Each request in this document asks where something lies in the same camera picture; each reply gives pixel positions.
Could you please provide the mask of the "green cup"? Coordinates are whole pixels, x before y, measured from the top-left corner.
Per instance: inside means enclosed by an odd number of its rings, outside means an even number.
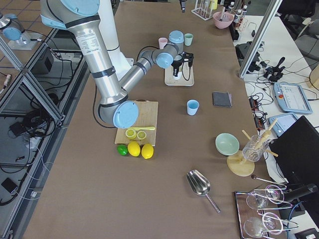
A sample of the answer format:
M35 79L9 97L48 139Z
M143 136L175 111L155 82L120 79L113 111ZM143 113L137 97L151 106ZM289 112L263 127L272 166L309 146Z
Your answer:
M190 46L192 44L192 41L193 41L193 34L186 33L184 35L184 44L185 44L185 46Z

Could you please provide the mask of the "pink cup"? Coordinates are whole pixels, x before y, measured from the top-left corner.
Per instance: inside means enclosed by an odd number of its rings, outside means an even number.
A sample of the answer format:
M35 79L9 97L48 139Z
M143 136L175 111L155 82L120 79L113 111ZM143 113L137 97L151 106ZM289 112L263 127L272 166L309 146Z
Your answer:
M164 47L168 43L168 39L165 38L165 37L161 37L161 38L158 39L158 43L159 43L159 49L164 49Z

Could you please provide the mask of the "blue cup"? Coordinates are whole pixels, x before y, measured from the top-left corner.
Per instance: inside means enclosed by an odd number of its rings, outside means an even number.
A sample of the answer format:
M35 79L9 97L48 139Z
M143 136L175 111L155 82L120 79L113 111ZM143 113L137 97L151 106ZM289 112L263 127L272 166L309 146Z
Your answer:
M199 109L199 102L197 100L189 100L186 104L187 107L187 114L193 116L197 113Z

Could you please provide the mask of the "cream cup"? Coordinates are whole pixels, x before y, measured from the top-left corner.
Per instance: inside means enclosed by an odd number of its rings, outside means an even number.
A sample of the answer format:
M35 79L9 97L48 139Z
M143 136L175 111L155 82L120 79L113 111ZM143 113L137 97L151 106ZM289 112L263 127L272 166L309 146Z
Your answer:
M173 76L174 80L179 80L181 78L181 75Z

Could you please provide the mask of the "beige tray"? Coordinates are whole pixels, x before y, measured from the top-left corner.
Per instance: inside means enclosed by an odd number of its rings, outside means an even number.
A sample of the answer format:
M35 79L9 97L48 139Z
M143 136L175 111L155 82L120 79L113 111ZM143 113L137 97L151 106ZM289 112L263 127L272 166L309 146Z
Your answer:
M164 82L168 86L193 86L194 85L194 74L193 67L189 68L188 63L184 62L179 67L179 80L173 79L173 67L170 65L165 69Z

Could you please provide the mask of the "pink bowl with ice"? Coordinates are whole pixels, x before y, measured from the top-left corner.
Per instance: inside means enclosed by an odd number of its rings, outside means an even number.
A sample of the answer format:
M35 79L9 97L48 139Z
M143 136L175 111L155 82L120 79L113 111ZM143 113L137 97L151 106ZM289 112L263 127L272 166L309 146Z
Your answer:
M222 20L220 20L220 18L221 18L221 12L220 11L213 14L214 25L218 29L225 29L225 28L229 27L230 24L233 22L234 15L229 13L229 12L225 12L223 14Z

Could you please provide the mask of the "wooden cutting board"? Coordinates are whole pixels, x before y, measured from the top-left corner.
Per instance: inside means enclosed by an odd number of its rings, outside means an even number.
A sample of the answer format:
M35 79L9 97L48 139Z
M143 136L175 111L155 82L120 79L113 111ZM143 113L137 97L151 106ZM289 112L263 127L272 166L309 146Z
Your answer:
M157 128L158 121L158 102L153 101L135 101L139 107L139 116L133 127L147 127L154 126ZM126 137L126 129L117 129L115 136L115 144L128 144L130 141L137 141L139 145L144 145L146 143L155 146L156 144L156 129L142 129L146 132L146 138L140 140L137 136L134 139L129 139Z

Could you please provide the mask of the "yellow plastic knife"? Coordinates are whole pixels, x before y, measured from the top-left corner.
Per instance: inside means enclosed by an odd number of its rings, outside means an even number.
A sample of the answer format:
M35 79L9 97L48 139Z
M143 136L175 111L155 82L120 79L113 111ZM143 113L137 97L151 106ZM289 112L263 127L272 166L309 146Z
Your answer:
M145 127L130 127L129 129L133 130L155 130L155 126L145 126Z

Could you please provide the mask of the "lemon half slice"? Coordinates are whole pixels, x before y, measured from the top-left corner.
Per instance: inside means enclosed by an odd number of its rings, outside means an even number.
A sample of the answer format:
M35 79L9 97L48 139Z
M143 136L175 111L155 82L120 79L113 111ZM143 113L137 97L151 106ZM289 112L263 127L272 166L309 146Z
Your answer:
M137 132L137 139L138 139L138 140L144 140L144 139L146 139L146 138L147 138L147 133L146 133L145 131L139 130L139 131Z
M135 139L137 137L137 132L136 130L132 129L132 128L129 128L125 131L125 136L128 138L128 139Z

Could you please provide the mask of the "yellow lemon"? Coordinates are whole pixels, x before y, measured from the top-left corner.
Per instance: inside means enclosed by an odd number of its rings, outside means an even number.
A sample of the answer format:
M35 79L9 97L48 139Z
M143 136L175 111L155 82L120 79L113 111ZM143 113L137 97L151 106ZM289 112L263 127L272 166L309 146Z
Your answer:
M140 145L136 141L131 141L128 144L128 152L131 156L138 157L141 152Z
M154 155L154 148L151 144L147 143L142 147L141 150L142 157L144 159L150 159Z

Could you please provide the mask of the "green lime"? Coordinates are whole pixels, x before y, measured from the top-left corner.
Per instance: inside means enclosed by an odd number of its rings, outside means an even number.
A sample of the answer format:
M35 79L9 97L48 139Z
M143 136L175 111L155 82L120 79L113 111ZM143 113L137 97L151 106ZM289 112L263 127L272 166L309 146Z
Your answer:
M120 144L117 146L117 152L121 155L121 156L126 156L129 152L128 152L128 148L126 145L124 144Z

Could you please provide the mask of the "blue teach pendant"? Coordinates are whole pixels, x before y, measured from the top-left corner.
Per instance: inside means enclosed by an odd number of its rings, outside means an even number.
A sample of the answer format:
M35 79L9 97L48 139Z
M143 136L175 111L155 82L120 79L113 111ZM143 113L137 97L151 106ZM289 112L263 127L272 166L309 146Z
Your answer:
M309 101L299 84L274 83L274 93L278 105L284 112L310 115L313 110Z
M272 130L279 137L298 120L298 117L295 113L292 112L284 113L277 116L269 117L269 124L272 124L275 119L277 119L277 122L273 126Z

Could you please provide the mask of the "clear glass mug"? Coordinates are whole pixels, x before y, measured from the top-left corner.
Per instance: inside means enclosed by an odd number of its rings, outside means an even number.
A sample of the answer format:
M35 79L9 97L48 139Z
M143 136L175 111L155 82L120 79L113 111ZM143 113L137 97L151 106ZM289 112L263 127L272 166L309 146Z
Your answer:
M269 142L269 139L264 139L259 135L249 137L249 141L242 150L244 159L251 162L259 161L265 150L268 148Z

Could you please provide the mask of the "wooden mug tree stand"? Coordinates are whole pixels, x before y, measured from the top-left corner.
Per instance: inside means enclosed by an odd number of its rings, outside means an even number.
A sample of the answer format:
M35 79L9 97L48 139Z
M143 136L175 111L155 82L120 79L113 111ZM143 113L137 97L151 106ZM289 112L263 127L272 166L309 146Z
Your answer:
M268 139L268 137L271 135L271 129L273 128L276 122L277 119L275 119L272 122L272 124L268 127L268 129L264 131L264 133L261 135L262 138ZM247 132L245 130L242 130L242 132L249 139L250 136L247 134ZM271 150L266 149L265 151L269 152L275 157L278 157L278 154L272 152ZM228 156L227 165L229 169L238 176L249 176L253 173L255 169L254 162L244 159L242 150L239 150L237 153Z

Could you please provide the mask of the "black monitor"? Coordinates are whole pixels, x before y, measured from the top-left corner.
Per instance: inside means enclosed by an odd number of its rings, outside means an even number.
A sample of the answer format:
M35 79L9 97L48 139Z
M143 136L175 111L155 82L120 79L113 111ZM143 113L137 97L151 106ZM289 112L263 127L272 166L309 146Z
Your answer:
M270 143L289 183L319 184L319 132L305 116Z

